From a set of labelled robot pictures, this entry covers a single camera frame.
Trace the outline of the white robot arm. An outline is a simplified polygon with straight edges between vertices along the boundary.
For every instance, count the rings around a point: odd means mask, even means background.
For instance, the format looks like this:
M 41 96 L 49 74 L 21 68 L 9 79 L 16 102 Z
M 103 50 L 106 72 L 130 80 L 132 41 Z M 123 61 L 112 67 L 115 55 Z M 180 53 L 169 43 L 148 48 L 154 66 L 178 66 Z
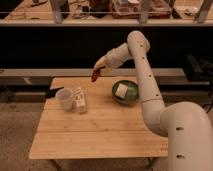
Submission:
M 213 126 L 207 112 L 193 102 L 165 105 L 147 59 L 149 48 L 143 33 L 132 31 L 94 70 L 115 69 L 133 59 L 144 122 L 151 132 L 168 138 L 168 171 L 213 171 Z

